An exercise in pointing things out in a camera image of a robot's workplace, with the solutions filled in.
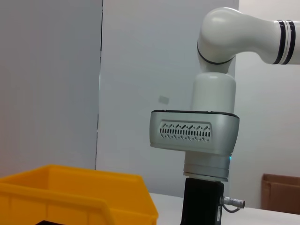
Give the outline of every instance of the cardboard box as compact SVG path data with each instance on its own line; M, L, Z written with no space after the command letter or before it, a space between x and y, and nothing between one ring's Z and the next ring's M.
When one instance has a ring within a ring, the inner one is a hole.
M300 214L300 178L264 174L261 208Z

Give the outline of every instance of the white wall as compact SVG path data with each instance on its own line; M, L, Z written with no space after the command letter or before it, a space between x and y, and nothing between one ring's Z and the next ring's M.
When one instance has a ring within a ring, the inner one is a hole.
M100 0L0 2L0 176L95 167Z
M298 0L240 0L240 11L268 20L300 20ZM235 114L240 131L230 194L260 207L263 173L300 176L300 66L267 65L254 53L236 58Z
M104 2L97 169L140 174L149 191L183 196L184 153L150 147L150 113L190 109L194 77L204 70L200 25L217 7L238 1Z

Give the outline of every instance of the yellow plastic bin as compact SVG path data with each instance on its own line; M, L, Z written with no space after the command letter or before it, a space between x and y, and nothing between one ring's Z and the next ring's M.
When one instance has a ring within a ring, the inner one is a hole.
M155 225L140 176L48 165L0 179L0 224Z

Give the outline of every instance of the white table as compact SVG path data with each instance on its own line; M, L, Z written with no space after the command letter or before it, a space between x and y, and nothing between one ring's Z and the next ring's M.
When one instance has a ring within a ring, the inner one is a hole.
M159 213L157 225L180 225L183 198L152 193L151 197ZM252 208L233 214L223 210L222 225L300 225L300 215Z

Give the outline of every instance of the ventilation grille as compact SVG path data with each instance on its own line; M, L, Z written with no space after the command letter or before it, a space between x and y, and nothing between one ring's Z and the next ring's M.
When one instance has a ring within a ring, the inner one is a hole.
M191 142L211 141L211 127L209 124L162 122L159 133L163 139L174 139Z

